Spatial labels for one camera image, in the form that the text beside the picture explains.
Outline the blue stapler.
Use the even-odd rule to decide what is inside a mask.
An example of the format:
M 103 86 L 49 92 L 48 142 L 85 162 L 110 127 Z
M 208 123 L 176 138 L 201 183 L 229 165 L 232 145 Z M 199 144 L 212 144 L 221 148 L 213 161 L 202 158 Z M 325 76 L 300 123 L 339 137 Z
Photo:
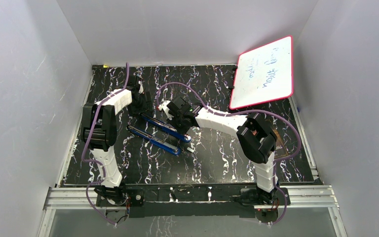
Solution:
M 149 141 L 151 144 L 158 146 L 159 148 L 173 154 L 173 155 L 179 155 L 181 153 L 181 149 L 177 146 L 174 146 L 172 144 L 167 143 L 164 140 L 161 140 L 143 130 L 140 130 L 132 125 L 127 125 L 127 130 L 139 137 L 142 137 L 143 139 Z
M 191 137 L 188 134 L 180 134 L 174 127 L 171 125 L 162 122 L 156 118 L 150 117 L 146 114 L 140 114 L 140 117 L 143 118 L 146 122 L 160 128 L 163 132 L 183 141 L 189 143 L 191 141 Z

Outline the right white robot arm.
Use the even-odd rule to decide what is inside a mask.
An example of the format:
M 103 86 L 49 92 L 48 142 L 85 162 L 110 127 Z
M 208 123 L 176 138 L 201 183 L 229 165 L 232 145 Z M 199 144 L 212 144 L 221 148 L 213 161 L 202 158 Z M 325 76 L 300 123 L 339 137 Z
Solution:
M 192 127 L 213 129 L 237 138 L 247 159 L 254 167 L 259 200 L 272 204 L 278 197 L 278 179 L 273 173 L 277 136 L 258 113 L 230 115 L 201 104 L 190 104 L 179 97 L 164 101 L 158 109 L 164 112 L 178 133 Z

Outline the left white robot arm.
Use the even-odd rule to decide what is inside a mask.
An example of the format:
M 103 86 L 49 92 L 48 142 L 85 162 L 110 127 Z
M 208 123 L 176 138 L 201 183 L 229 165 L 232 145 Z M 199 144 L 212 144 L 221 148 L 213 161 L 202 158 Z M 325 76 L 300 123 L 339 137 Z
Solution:
M 101 185 L 112 188 L 108 198 L 115 205 L 123 205 L 128 198 L 127 191 L 119 187 L 122 174 L 114 153 L 117 114 L 123 109 L 127 109 L 131 117 L 153 111 L 150 92 L 144 90 L 139 77 L 129 81 L 124 89 L 115 89 L 103 100 L 82 107 L 81 140 L 96 160 L 103 180 Z

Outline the pink framed whiteboard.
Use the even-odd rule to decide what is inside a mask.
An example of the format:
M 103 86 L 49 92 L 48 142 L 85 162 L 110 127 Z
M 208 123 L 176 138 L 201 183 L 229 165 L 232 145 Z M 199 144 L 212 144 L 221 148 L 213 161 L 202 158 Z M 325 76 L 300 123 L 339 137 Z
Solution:
M 240 54 L 229 108 L 236 110 L 292 96 L 293 68 L 292 36 Z

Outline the dark brown book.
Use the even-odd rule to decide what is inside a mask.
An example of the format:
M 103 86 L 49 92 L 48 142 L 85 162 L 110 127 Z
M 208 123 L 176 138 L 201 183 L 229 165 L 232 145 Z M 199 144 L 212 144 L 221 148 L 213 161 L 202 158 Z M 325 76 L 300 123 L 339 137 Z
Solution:
M 285 147 L 283 139 L 281 138 L 277 128 L 274 127 L 269 120 L 266 120 L 265 122 L 270 126 L 270 128 L 272 129 L 272 131 L 275 133 L 277 137 L 277 141 L 275 144 L 274 158 L 278 159 L 278 158 L 283 158 L 283 157 L 288 156 L 289 155 L 288 150 Z

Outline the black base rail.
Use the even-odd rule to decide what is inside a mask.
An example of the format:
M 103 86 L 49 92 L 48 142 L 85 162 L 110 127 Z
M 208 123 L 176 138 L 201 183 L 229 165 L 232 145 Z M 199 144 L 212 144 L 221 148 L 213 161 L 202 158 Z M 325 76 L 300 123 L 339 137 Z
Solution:
M 153 216 L 239 216 L 275 221 L 291 204 L 286 188 L 269 193 L 255 183 L 96 186 L 97 207 L 125 207 L 130 218 Z

